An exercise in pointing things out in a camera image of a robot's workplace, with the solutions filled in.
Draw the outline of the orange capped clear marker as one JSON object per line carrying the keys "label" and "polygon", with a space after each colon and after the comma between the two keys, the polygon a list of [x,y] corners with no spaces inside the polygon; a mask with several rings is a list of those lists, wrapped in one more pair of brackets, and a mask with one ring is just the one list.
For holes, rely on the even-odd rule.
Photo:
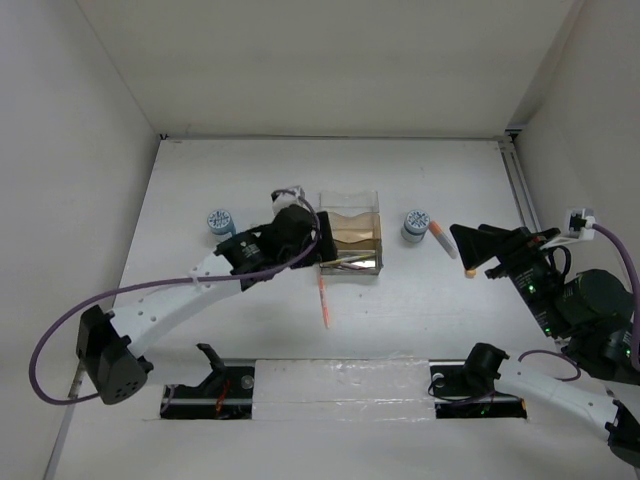
{"label": "orange capped clear marker", "polygon": [[451,259],[458,258],[458,251],[454,242],[436,221],[432,220],[430,222],[429,231]]}

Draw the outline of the orange pen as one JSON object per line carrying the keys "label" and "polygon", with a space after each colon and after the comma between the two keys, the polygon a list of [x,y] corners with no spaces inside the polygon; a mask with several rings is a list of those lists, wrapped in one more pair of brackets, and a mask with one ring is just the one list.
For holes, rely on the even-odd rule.
{"label": "orange pen", "polygon": [[321,273],[319,273],[318,277],[318,288],[319,288],[319,298],[322,310],[322,317],[325,329],[329,330],[331,327],[331,319],[327,302],[327,290],[324,282],[324,278]]}

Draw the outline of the red pen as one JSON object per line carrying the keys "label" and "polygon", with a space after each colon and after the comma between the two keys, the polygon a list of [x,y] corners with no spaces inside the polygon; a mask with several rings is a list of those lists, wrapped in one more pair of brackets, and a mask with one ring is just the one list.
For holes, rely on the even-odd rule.
{"label": "red pen", "polygon": [[350,272],[364,272],[369,270],[369,267],[357,265],[353,263],[339,263],[335,265],[334,268],[338,270],[350,271]]}

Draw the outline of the yellow pen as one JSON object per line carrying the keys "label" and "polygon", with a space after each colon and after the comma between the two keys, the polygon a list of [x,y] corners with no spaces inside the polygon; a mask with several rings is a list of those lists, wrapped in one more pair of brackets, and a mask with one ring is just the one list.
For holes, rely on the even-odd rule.
{"label": "yellow pen", "polygon": [[320,263],[320,265],[323,266],[323,267],[329,267],[329,266],[341,265],[341,264],[353,264],[353,263],[356,263],[356,262],[369,260],[369,259],[372,259],[372,258],[374,258],[373,254],[347,256],[347,257],[338,258],[336,260],[322,262],[322,263]]}

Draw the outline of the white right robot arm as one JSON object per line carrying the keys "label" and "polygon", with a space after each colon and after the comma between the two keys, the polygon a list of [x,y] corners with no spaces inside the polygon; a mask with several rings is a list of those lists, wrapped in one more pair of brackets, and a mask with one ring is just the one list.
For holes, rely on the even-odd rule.
{"label": "white right robot arm", "polygon": [[[584,230],[604,235],[617,248],[631,283],[625,288],[600,269],[567,280],[549,257],[560,231],[506,230],[486,224],[454,224],[450,232],[467,270],[496,259],[489,279],[508,278],[542,332],[562,339],[561,356],[590,377],[636,386],[639,383],[639,275],[622,241],[586,217]],[[461,369],[465,387],[481,397],[499,392],[534,398],[583,421],[623,462],[639,465],[639,421],[621,400],[581,392],[570,383],[522,364],[505,351],[476,344]]]}

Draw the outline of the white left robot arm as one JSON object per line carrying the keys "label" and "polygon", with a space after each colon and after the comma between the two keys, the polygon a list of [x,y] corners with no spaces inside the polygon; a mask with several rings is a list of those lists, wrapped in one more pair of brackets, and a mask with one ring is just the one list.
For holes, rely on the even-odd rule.
{"label": "white left robot arm", "polygon": [[109,312],[99,306],[85,310],[77,356],[102,402],[118,404],[146,383],[153,366],[145,352],[181,323],[284,269],[306,268],[336,257],[328,214],[287,206],[271,223],[219,243],[177,285],[158,288]]}

